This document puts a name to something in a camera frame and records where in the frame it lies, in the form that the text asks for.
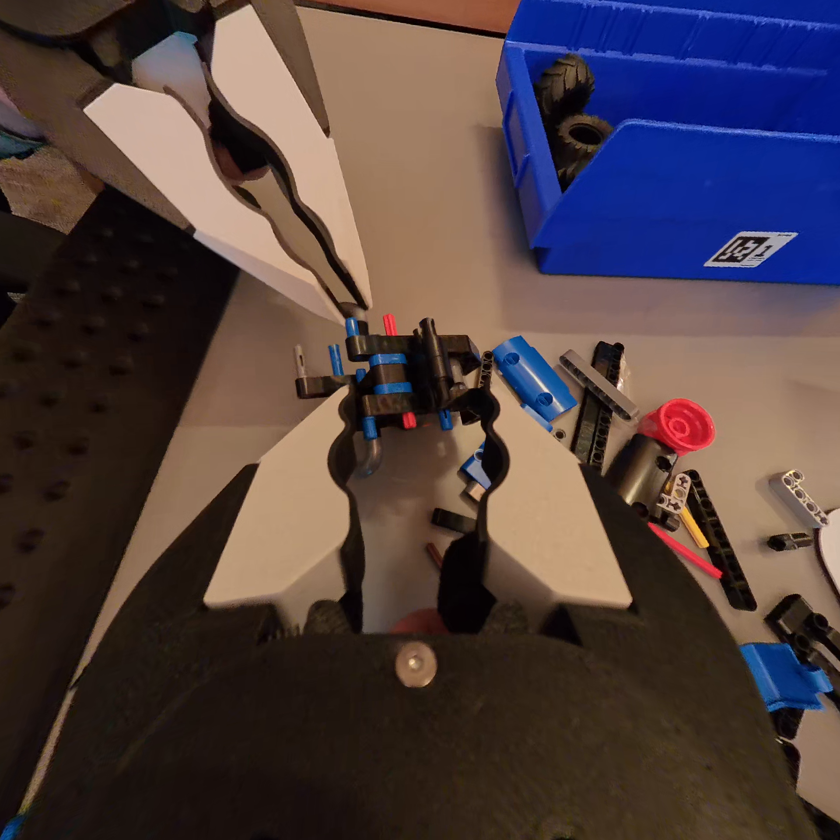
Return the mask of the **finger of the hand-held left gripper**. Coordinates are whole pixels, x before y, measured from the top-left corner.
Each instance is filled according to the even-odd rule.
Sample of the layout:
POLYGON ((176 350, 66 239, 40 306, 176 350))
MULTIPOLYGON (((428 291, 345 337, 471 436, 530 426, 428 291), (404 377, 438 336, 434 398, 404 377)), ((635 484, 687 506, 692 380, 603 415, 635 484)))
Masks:
POLYGON ((343 319, 350 292, 333 295, 271 217, 236 193, 205 130, 173 93, 113 84, 84 113, 187 219, 197 242, 310 312, 343 319))
POLYGON ((371 308, 371 284, 338 151, 251 5, 214 27, 209 81, 245 139, 286 177, 290 207, 322 247, 350 299, 371 308))

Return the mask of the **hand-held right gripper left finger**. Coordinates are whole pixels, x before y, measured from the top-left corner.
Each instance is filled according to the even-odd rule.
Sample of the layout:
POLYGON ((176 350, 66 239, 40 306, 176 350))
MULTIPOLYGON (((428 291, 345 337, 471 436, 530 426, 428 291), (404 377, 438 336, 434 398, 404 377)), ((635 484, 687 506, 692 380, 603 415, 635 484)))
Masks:
POLYGON ((331 601, 361 631, 364 538, 349 488, 356 415, 355 385, 343 385, 260 458, 205 606, 268 604, 293 629, 331 601))

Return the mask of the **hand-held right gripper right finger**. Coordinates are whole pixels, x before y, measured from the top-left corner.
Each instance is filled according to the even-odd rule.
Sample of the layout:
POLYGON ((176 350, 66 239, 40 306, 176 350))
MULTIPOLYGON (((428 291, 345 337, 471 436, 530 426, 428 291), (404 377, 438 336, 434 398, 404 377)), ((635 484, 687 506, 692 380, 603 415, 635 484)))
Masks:
POLYGON ((444 552, 437 611, 453 634, 477 634, 496 604, 519 605, 539 631, 561 606, 624 611, 633 602, 578 460, 506 387, 457 402, 485 433, 490 487, 473 528, 444 552))

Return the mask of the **partly built toy chassis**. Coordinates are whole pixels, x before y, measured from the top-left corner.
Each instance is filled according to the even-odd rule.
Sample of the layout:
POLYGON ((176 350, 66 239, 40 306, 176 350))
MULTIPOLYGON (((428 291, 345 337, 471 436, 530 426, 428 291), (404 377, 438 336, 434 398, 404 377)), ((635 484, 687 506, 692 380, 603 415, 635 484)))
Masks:
POLYGON ((383 459, 382 429, 411 430, 421 416, 434 416, 445 432, 455 426, 454 414, 465 425, 478 416, 461 407, 468 391, 466 375, 480 369, 481 354, 464 334, 442 334, 432 318, 424 318, 411 333, 400 333, 395 317, 383 316, 383 331, 373 333, 360 323, 360 336, 329 346, 331 373, 308 372, 301 345, 293 350, 297 396, 331 396, 348 385, 354 399, 353 430, 361 433, 365 451, 356 472, 368 477, 383 459))

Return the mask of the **black toy cylinder piece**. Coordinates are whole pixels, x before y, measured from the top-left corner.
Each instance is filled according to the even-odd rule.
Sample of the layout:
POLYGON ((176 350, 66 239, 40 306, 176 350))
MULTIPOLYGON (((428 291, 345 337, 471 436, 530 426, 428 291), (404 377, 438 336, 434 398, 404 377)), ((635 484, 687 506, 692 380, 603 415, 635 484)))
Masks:
POLYGON ((659 495, 673 472, 674 449, 644 434, 634 434, 605 472, 606 483, 642 518, 655 515, 659 495))

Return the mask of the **blue curved toy panel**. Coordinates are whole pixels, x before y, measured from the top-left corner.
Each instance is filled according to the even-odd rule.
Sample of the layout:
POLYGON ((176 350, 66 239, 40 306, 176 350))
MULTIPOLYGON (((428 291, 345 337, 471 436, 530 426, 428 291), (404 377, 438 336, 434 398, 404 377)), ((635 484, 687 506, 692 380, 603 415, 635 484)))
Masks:
MULTIPOLYGON (((541 414, 535 411, 525 402, 520 404, 520 408, 529 416, 531 416, 541 427, 543 427, 550 434, 553 434, 554 429, 550 420, 545 419, 541 414)), ((483 498, 486 490, 490 487, 490 479, 483 467, 482 459, 485 450, 485 442, 481 442, 474 453, 467 458, 459 469, 459 473, 465 478, 465 489, 463 495, 471 499, 475 503, 479 503, 483 498)))
POLYGON ((521 335, 501 342, 492 355, 523 410, 543 427, 551 429, 558 417, 578 406, 567 384, 521 335))

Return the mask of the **light grey toy beam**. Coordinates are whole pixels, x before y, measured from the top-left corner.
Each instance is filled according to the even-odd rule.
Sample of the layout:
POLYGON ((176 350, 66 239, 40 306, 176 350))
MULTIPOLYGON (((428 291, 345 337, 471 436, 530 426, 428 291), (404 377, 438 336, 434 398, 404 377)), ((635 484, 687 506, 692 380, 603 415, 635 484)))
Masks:
POLYGON ((679 472, 659 494, 657 509, 668 515, 681 515, 686 507, 691 488, 691 477, 686 472, 679 472))

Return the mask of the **red toy axle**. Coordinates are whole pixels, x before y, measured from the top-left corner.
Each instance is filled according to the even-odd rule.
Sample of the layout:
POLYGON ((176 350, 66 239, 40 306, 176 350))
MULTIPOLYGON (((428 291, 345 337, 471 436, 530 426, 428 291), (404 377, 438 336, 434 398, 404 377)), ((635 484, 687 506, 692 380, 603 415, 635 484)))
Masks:
POLYGON ((663 530, 658 525, 652 522, 647 522, 647 526, 671 552, 679 556, 682 560, 693 565, 710 578, 715 579, 716 581, 721 580, 722 572, 715 565, 707 560, 703 560, 697 553, 691 551, 681 542, 674 539, 666 530, 663 530))

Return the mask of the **dark grey toy beam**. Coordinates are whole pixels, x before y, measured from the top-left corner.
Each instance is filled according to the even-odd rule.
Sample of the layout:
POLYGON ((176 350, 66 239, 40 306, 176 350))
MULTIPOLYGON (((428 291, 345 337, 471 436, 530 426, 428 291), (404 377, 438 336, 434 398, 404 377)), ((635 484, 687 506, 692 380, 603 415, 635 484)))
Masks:
POLYGON ((616 386, 611 384, 594 367, 584 362, 580 355, 567 350, 559 357, 559 365, 578 382, 586 391, 598 398, 613 414, 626 423, 639 419, 639 409, 616 386))

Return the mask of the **red toy wheel rim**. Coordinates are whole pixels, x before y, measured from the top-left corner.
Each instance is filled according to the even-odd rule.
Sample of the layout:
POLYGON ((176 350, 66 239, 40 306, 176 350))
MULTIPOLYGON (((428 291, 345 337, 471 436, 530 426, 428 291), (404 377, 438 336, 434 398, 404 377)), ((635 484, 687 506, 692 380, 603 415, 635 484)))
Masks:
POLYGON ((716 439, 717 430, 702 406, 676 398, 645 415, 637 433, 659 441, 678 457, 684 457, 709 447, 716 439))

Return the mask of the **black dimpled mat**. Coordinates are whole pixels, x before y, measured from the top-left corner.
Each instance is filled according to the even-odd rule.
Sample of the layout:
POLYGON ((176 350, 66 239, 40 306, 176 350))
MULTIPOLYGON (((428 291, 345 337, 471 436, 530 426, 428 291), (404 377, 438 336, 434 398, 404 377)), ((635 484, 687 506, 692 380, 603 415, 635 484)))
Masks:
POLYGON ((237 275, 107 188, 2 327, 3 825, 25 796, 237 275))

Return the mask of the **grey angled toy beam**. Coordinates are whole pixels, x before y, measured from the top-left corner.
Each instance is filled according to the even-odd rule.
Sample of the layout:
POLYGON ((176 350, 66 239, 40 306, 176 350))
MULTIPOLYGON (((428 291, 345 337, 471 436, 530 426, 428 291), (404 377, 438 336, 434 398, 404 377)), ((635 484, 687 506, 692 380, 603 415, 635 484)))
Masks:
POLYGON ((829 524, 827 513, 804 489, 803 481, 800 470, 789 469, 772 475, 769 486, 800 524, 807 529, 822 529, 829 524))

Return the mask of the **blue toy fender piece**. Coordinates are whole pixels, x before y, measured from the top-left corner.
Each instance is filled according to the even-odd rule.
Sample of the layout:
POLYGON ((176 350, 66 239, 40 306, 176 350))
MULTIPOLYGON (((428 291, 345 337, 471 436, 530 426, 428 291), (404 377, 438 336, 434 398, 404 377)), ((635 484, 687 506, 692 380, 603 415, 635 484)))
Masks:
POLYGON ((768 712, 819 711, 833 691, 824 670, 800 662, 788 644, 743 644, 740 652, 768 712))

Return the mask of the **black toy tire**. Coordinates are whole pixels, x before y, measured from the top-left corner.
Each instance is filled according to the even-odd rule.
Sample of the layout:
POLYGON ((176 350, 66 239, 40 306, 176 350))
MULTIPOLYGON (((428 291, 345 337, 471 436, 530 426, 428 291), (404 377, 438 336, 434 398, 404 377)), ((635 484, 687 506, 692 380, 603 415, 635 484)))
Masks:
POLYGON ((533 85, 544 121, 562 121, 581 113, 595 89, 592 69, 582 56, 567 53, 542 72, 533 85))
POLYGON ((594 115, 571 114, 553 135, 553 166, 563 193, 583 172, 613 133, 613 126, 594 115))

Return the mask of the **blue storage bin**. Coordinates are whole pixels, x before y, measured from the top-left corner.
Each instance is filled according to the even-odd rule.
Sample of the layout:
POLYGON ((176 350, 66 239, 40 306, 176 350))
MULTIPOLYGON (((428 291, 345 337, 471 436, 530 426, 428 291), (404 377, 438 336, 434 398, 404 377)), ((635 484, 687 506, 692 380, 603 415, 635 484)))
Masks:
POLYGON ((838 286, 838 2, 520 2, 501 130, 550 275, 838 286), (580 56, 612 126, 562 188, 535 87, 580 56))

